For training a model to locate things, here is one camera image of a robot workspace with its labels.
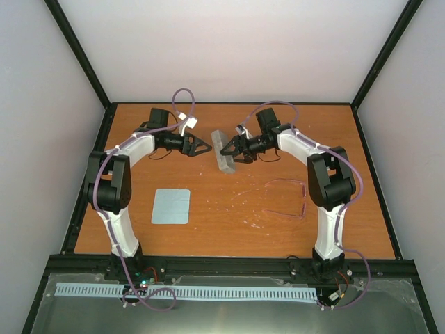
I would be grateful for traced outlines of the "light blue cleaning cloth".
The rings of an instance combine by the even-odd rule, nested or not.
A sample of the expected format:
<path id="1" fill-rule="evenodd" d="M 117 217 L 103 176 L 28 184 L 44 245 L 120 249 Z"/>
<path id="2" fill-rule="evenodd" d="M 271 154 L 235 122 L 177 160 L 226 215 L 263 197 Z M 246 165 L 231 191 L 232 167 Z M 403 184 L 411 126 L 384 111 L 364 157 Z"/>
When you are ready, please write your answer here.
<path id="1" fill-rule="evenodd" d="M 151 223 L 186 225 L 189 220 L 191 192 L 188 189 L 157 189 Z"/>

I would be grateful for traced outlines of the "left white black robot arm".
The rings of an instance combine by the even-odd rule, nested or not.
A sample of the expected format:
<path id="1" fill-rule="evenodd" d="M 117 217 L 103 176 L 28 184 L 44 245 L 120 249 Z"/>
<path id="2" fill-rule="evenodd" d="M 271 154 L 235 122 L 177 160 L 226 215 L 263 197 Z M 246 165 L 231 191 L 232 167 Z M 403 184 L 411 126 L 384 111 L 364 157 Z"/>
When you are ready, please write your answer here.
<path id="1" fill-rule="evenodd" d="M 127 140 L 110 150 L 93 151 L 88 157 L 83 195 L 106 226 L 111 252 L 123 259 L 120 271 L 130 280 L 139 279 L 145 271 L 142 247 L 129 216 L 131 168 L 159 148 L 176 150 L 188 157 L 212 150 L 208 143 L 186 131 L 197 124 L 193 112 L 175 113 L 177 122 L 168 125 L 170 112 L 153 108 L 149 120 Z"/>

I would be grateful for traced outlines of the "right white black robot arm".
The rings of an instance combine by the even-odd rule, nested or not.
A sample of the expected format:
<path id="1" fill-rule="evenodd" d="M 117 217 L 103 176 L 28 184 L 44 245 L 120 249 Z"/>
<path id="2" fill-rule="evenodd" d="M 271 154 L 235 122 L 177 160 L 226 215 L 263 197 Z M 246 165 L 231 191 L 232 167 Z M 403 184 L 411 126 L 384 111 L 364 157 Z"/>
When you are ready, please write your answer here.
<path id="1" fill-rule="evenodd" d="M 319 280 L 326 279 L 344 263 L 343 222 L 356 192 L 356 170 L 343 147 L 322 145 L 292 124 L 282 124 L 272 108 L 259 111 L 256 118 L 261 130 L 258 136 L 251 136 L 243 124 L 237 126 L 232 138 L 220 130 L 212 132 L 218 167 L 233 173 L 237 163 L 251 164 L 267 150 L 281 150 L 306 166 L 307 190 L 318 212 L 311 272 Z"/>

